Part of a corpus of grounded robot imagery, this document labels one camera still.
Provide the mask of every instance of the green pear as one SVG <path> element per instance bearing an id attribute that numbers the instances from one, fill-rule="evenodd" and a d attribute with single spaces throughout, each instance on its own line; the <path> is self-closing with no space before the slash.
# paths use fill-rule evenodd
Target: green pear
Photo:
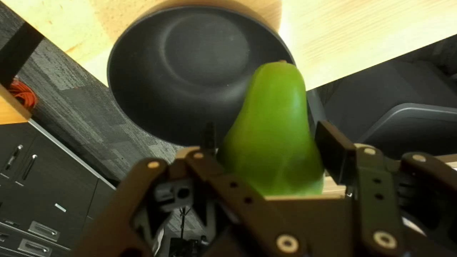
<path id="1" fill-rule="evenodd" d="M 323 191 L 324 168 L 309 127 L 306 85 L 296 65 L 279 61 L 256 70 L 217 158 L 264 197 Z"/>

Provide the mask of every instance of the orange object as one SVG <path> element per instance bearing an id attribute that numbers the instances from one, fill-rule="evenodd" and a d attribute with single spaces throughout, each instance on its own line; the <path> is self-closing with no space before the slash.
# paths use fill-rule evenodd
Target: orange object
<path id="1" fill-rule="evenodd" d="M 36 93 L 19 78 L 13 80 L 9 91 L 29 110 L 36 108 L 39 104 L 39 97 L 36 95 Z"/>

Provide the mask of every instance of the screw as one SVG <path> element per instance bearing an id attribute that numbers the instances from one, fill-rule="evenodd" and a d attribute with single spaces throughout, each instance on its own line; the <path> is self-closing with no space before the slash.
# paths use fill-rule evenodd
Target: screw
<path id="1" fill-rule="evenodd" d="M 194 158 L 203 158 L 203 152 L 194 152 Z"/>
<path id="2" fill-rule="evenodd" d="M 376 231 L 373 234 L 374 241 L 377 242 L 377 245 L 383 247 L 383 248 L 389 248 L 389 250 L 394 250 L 397 248 L 397 240 L 394 235 L 392 235 L 387 231 Z"/>
<path id="3" fill-rule="evenodd" d="M 159 167 L 160 167 L 160 162 L 159 162 L 159 161 L 150 161 L 150 162 L 147 164 L 147 168 L 152 168 L 152 170 L 159 168 Z"/>
<path id="4" fill-rule="evenodd" d="M 364 148 L 363 152 L 366 152 L 369 155 L 376 155 L 376 150 L 370 148 L 370 147 Z"/>
<path id="5" fill-rule="evenodd" d="M 283 252 L 292 254 L 299 251 L 299 240 L 290 234 L 282 234 L 276 240 L 277 248 Z"/>
<path id="6" fill-rule="evenodd" d="M 419 162 L 426 162 L 427 158 L 423 154 L 413 154 L 413 160 L 419 161 Z"/>

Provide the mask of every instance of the wooden countertop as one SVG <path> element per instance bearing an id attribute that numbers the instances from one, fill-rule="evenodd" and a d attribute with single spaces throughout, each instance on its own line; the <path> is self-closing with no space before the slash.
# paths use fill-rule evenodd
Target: wooden countertop
<path id="1" fill-rule="evenodd" d="M 127 25 L 150 8 L 176 4 L 175 0 L 2 1 L 105 84 L 109 53 Z M 454 0 L 203 1 L 257 13 L 290 47 L 307 88 L 457 33 Z"/>
<path id="2" fill-rule="evenodd" d="M 30 113 L 0 84 L 0 125 L 27 122 Z"/>

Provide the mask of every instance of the pear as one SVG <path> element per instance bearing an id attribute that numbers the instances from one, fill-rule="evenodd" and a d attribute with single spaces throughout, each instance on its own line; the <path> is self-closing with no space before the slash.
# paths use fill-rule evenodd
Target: pear
<path id="1" fill-rule="evenodd" d="M 286 61 L 260 65 L 217 151 L 230 172 L 264 197 L 323 191 L 323 164 L 310 131 L 303 77 Z"/>

